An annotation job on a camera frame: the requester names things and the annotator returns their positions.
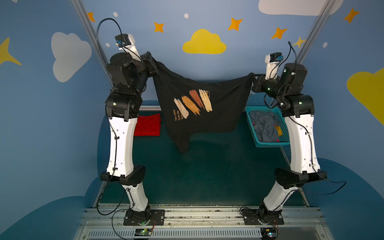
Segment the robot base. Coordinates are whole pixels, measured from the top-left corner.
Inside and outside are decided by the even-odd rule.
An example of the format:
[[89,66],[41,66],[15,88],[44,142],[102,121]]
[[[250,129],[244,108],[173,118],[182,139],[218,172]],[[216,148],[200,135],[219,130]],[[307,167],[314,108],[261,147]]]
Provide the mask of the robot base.
[[259,209],[243,209],[244,213],[243,219],[245,225],[283,225],[284,220],[281,215],[281,210],[279,211],[268,211],[266,207],[262,204]]
[[[124,226],[153,226],[154,220],[156,225],[164,225],[165,210],[150,210],[149,206],[143,212],[136,212],[129,209],[124,218]],[[149,215],[149,221],[146,222],[146,215]]]

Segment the yellow cloud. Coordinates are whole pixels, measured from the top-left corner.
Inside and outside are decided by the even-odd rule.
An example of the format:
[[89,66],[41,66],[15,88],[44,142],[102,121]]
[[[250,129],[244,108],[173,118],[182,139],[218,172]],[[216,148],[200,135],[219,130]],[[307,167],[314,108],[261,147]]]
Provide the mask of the yellow cloud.
[[381,96],[384,88],[384,68],[375,74],[358,72],[347,80],[349,92],[384,125]]
[[227,46],[220,41],[217,34],[205,29],[197,30],[191,40],[183,45],[183,51],[186,53],[220,54],[226,48]]

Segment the black t-shirt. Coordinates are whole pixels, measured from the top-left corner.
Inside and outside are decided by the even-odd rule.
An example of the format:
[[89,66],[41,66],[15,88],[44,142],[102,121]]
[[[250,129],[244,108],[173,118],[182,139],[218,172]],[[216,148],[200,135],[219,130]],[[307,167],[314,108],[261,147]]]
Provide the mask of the black t-shirt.
[[181,153],[189,148],[189,136],[198,132],[230,132],[243,112],[253,73],[218,83],[184,78],[156,62],[153,77],[169,136]]

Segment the blue plastic basket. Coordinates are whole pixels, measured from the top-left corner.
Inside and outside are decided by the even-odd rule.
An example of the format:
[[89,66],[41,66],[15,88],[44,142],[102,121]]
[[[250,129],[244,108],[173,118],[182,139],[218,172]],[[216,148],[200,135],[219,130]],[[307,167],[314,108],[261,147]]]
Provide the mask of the blue plastic basket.
[[[245,111],[247,113],[247,121],[249,128],[252,133],[253,141],[255,142],[256,147],[284,147],[289,145],[289,134],[287,126],[285,125],[285,121],[283,116],[281,115],[281,111],[278,108],[268,108],[266,106],[255,106],[255,107],[246,107]],[[260,142],[259,139],[257,139],[255,129],[253,128],[253,124],[251,121],[251,117],[249,116],[249,113],[252,111],[260,111],[260,112],[274,112],[276,116],[276,120],[280,123],[281,131],[283,132],[283,135],[279,137],[280,142]]]

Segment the mounting plate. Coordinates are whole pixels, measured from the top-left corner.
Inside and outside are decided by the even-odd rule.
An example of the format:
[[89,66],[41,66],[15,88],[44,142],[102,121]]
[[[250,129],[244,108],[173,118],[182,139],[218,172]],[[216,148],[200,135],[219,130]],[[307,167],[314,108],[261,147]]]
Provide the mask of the mounting plate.
[[[246,217],[246,216],[243,216],[243,219],[244,219],[244,224],[245,225],[263,225],[263,226],[269,226],[269,224],[262,224],[260,223],[258,217],[257,217],[257,209],[243,209],[242,210],[246,215],[248,216],[251,216],[251,217]],[[278,225],[284,225],[284,220],[283,218],[271,218],[272,221],[270,222],[270,224],[272,225],[275,225],[275,222],[273,219],[276,220],[277,224]]]
[[[123,223],[124,226],[142,226],[137,221],[135,221],[134,219],[128,218],[127,214],[128,214],[128,211],[125,214],[124,223]],[[154,221],[152,218],[155,219],[157,226],[164,225],[164,214],[165,214],[165,210],[163,210],[163,209],[151,210],[151,219],[149,219],[149,223],[145,226],[153,226]]]

